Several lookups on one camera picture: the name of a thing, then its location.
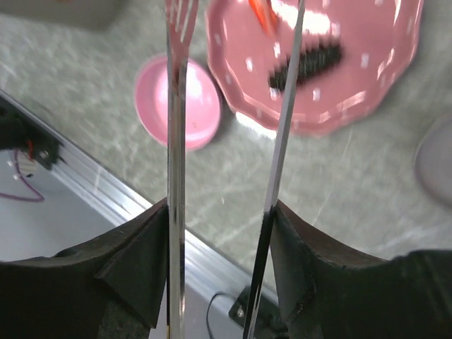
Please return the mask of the grey round lid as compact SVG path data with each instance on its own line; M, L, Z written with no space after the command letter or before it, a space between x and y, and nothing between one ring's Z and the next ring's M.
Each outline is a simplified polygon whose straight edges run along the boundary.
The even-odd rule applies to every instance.
M417 182L433 201L451 209L451 115L436 121L414 159Z

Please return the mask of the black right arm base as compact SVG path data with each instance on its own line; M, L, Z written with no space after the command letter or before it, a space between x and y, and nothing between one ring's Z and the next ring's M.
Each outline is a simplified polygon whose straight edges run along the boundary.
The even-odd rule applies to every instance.
M46 170L51 170L57 163L57 138L5 98L1 98L0 136L1 150L22 150Z

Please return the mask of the metal serving tongs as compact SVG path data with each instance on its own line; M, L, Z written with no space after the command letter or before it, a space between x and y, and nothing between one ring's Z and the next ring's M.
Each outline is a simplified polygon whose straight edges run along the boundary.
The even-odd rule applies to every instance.
M196 24L197 1L166 1L167 28L167 205L169 211L169 268L167 271L167 337L184 338L185 322L185 152L186 70L189 46ZM270 178L263 210L249 301L243 330L252 338L261 300L270 238L275 219L290 124L295 102L299 51L302 45L304 2L297 22L276 136Z

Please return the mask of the dark toy sea cucumber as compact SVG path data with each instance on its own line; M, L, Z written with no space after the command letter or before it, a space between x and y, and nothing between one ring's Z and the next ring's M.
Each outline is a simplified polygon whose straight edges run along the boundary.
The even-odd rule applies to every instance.
M303 49L299 54L297 85L303 85L312 78L321 75L338 65L343 57L343 48L339 42L320 41L317 46ZM269 73L269 87L283 92L288 77L290 56Z

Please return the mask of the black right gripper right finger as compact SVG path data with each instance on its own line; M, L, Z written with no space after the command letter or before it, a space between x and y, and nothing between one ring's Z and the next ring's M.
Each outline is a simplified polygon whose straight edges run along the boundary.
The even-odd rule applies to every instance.
M349 247L276 206L270 242L291 338L450 338L451 252L389 261Z

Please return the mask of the aluminium frame rail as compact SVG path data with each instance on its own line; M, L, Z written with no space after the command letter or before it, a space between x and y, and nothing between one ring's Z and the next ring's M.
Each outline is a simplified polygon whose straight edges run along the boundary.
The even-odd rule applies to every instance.
M66 140L5 92L1 102L19 109L60 141L61 157L47 172L86 203L94 203L97 212L113 224L125 222L151 207L152 203L129 188L96 160ZM186 232L186 284L212 300L215 307L230 318L245 320L247 300L240 294L248 288L251 277L221 256L196 235Z

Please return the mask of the pink round lid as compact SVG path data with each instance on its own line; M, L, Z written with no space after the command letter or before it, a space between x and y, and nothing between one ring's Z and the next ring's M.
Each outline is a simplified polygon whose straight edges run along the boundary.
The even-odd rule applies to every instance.
M134 104L145 130L167 145L167 57L154 56L136 76ZM198 150L212 141L222 112L217 88L208 72L193 59L186 75L186 150Z

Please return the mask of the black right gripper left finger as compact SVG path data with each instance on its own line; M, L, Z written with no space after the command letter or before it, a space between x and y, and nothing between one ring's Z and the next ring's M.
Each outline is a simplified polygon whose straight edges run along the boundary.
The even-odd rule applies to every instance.
M1 264L2 338L147 338L167 278L168 208L60 251Z

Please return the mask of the pink dotted plate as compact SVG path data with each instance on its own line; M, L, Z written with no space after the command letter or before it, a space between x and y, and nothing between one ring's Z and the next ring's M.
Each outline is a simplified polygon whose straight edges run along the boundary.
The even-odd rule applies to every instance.
M276 129L298 6L274 1L277 29L266 34L247 1L206 9L208 66L230 108ZM307 1L292 130L327 134L362 119L410 65L419 42L421 1Z

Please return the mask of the orange toy shrimp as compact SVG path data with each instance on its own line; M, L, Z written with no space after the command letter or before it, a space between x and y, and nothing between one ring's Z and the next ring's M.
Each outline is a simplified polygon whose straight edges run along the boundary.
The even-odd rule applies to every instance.
M276 16L270 0L248 0L248 3L256 15L263 30L274 35L278 25L278 17Z

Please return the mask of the grey cylindrical container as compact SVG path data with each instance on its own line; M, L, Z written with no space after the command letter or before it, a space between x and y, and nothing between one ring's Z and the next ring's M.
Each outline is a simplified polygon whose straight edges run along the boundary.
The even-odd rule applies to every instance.
M1 14L101 30L111 25L128 3L122 0L4 0L1 1Z

